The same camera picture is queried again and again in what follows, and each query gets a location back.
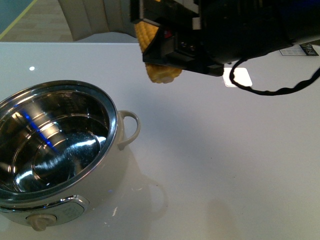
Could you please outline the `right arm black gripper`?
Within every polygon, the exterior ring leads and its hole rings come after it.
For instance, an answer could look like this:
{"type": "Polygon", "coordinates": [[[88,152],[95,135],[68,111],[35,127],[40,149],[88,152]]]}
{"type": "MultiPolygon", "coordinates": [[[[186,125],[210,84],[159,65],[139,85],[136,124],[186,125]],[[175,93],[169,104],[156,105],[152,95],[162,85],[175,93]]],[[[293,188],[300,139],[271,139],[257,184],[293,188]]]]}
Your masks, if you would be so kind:
{"type": "Polygon", "coordinates": [[[194,31],[200,54],[184,70],[221,76],[223,65],[317,41],[318,0],[200,0],[199,14],[174,0],[131,0],[130,21],[194,31]]]}

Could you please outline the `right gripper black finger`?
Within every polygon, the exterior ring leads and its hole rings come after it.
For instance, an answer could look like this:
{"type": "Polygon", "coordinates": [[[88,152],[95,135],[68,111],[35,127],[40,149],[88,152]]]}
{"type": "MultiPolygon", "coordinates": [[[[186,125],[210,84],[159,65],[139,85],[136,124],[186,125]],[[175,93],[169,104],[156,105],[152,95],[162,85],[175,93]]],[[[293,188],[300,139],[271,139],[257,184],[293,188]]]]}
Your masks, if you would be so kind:
{"type": "Polygon", "coordinates": [[[197,33],[176,26],[160,25],[150,45],[142,54],[144,63],[196,72],[197,33]]]}

